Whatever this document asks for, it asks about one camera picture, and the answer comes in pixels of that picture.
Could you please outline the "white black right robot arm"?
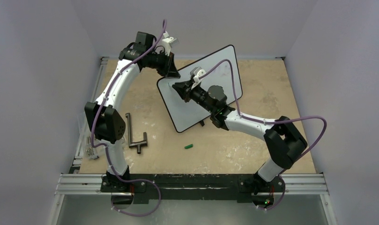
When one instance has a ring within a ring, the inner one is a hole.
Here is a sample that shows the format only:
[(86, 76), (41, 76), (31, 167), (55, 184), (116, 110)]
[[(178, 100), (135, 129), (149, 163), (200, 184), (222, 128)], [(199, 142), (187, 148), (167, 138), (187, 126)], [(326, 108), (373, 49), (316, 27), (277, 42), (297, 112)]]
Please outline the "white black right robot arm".
[(265, 191), (273, 179), (294, 162), (308, 146), (305, 138), (288, 117), (260, 119), (243, 114), (227, 104), (227, 96), (221, 86), (212, 85), (204, 90), (192, 81), (176, 82), (172, 88), (185, 102), (194, 101), (210, 113), (213, 125), (227, 131), (238, 131), (259, 138), (266, 143), (270, 157), (254, 174), (254, 185)]

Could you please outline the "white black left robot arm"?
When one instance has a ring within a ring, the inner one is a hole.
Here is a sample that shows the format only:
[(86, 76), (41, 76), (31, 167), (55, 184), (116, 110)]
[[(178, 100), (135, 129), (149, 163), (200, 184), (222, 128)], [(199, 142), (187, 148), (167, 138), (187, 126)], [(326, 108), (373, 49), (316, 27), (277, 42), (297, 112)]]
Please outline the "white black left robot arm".
[(119, 113), (131, 84), (143, 68), (152, 68), (163, 78), (179, 78), (171, 52), (178, 39), (164, 32), (159, 37), (138, 32), (134, 42), (121, 50), (117, 67), (101, 95), (84, 107), (88, 122), (90, 144), (102, 147), (107, 158), (107, 171), (102, 177), (101, 191), (125, 192), (134, 186), (125, 160), (122, 139), (125, 120)]

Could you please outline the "green marker cap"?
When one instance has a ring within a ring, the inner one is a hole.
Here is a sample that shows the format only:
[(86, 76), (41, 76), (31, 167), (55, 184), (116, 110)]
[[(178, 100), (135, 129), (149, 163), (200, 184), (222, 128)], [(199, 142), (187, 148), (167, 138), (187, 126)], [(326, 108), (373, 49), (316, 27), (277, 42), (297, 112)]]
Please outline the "green marker cap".
[(189, 144), (189, 145), (185, 146), (184, 148), (185, 148), (185, 149), (190, 149), (190, 148), (192, 148), (192, 147), (193, 147), (193, 144)]

